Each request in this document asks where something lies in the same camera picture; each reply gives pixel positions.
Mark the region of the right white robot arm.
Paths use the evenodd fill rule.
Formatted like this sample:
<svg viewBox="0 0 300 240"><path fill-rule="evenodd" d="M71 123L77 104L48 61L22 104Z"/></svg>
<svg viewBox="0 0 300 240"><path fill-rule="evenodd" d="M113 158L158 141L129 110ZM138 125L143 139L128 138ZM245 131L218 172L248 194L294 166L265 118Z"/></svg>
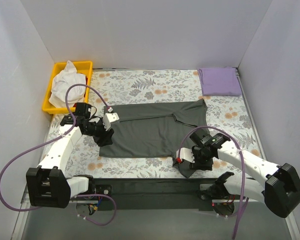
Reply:
<svg viewBox="0 0 300 240"><path fill-rule="evenodd" d="M190 135L194 142L194 162L203 163L217 158L240 168L241 174L250 176L243 180L233 172L226 172L202 193L211 199L227 199L240 195L264 203L275 215L286 218L300 203L300 177L290 164L278 165L252 153L238 149L230 137L217 133L212 136L204 130Z"/></svg>

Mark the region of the dark grey t shirt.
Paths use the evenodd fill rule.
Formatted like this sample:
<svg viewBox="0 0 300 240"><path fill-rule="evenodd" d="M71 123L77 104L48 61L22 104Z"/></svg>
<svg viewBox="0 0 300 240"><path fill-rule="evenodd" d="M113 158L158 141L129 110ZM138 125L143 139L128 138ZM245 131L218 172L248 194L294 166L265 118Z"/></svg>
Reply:
<svg viewBox="0 0 300 240"><path fill-rule="evenodd" d="M203 99L115 105L119 123L112 126L113 143L99 155L107 158L176 158L179 147L194 144L186 137L193 128L205 126L207 106Z"/></svg>

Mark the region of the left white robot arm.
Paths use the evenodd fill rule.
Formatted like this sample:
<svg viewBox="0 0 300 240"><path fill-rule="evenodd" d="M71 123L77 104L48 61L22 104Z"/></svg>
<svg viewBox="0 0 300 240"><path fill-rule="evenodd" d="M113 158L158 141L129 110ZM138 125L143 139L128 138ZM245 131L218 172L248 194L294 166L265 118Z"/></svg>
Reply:
<svg viewBox="0 0 300 240"><path fill-rule="evenodd" d="M95 197L92 176L64 175L69 157L82 136L93 137L99 147L112 144L114 129L111 126L119 121L118 114L110 108L98 121L93 121L95 116L91 115L91 109L88 103L78 103L73 114L64 116L58 140L37 167L28 169L26 183L32 206L65 208L77 195L86 200Z"/></svg>

